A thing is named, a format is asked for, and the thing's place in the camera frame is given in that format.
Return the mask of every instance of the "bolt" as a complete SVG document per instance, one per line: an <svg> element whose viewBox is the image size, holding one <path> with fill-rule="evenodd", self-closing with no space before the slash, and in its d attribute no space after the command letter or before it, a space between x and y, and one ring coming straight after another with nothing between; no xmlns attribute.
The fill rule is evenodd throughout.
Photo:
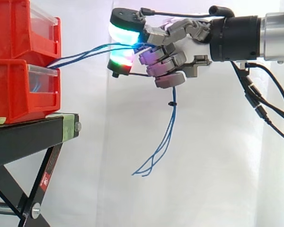
<svg viewBox="0 0 284 227"><path fill-rule="evenodd" d="M80 122L75 123L75 131L79 132L82 129L82 124Z"/></svg>
<svg viewBox="0 0 284 227"><path fill-rule="evenodd" d="M41 205L37 202L32 207L32 218L37 219L41 214Z"/></svg>

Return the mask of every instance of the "white backdrop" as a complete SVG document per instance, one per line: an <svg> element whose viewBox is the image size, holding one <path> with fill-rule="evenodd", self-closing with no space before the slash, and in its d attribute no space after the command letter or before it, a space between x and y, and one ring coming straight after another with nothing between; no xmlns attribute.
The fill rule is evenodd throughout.
<svg viewBox="0 0 284 227"><path fill-rule="evenodd" d="M219 4L237 16L284 11L284 0L32 2L62 19L64 56L109 42L114 7L196 13ZM149 22L159 25L163 18ZM201 67L199 78L177 88L170 148L152 174L141 178L131 173L162 139L171 90L156 88L152 79L111 78L107 61L102 55L62 69L62 111L79 113L83 128L79 138L64 144L44 199L42 214L51 226L284 226L284 140L263 127L229 63ZM284 65L273 63L271 69L284 85ZM282 106L267 75L252 74L268 99ZM43 155L8 165L26 192ZM16 226L16 220L0 217L0 227Z"/></svg>

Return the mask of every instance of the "metal frame leg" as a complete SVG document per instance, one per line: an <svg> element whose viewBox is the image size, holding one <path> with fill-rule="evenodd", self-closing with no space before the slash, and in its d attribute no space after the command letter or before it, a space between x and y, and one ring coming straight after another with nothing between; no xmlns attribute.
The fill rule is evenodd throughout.
<svg viewBox="0 0 284 227"><path fill-rule="evenodd" d="M62 143L47 150L33 189L27 195L4 166L0 166L0 214L16 215L18 227L50 227L41 215L41 205L61 151Z"/></svg>
<svg viewBox="0 0 284 227"><path fill-rule="evenodd" d="M40 214L40 208L57 163L61 147L62 143L47 150L33 189L23 210L25 219L20 221L18 227L50 227L44 217Z"/></svg>

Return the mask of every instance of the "silver metal cylinder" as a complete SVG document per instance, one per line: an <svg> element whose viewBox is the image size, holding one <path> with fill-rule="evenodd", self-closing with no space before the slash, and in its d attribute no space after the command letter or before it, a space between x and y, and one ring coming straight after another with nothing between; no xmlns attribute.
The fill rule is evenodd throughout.
<svg viewBox="0 0 284 227"><path fill-rule="evenodd" d="M284 61L284 12L267 13L261 18L260 57Z"/></svg>
<svg viewBox="0 0 284 227"><path fill-rule="evenodd" d="M9 208L8 205L6 205L5 203L1 203L0 202L0 214L4 214L4 215L16 215L11 208Z"/></svg>

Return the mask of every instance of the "red sticker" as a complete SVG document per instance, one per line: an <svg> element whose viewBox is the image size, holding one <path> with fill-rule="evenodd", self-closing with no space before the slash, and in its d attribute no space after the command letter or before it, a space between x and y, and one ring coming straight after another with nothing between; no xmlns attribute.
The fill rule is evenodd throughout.
<svg viewBox="0 0 284 227"><path fill-rule="evenodd" d="M51 179L51 176L47 172L45 172L43 174L43 177L42 177L42 180L41 180L41 183L40 183L40 187L44 192L46 192L46 189L47 189L47 186L49 184L50 179Z"/></svg>

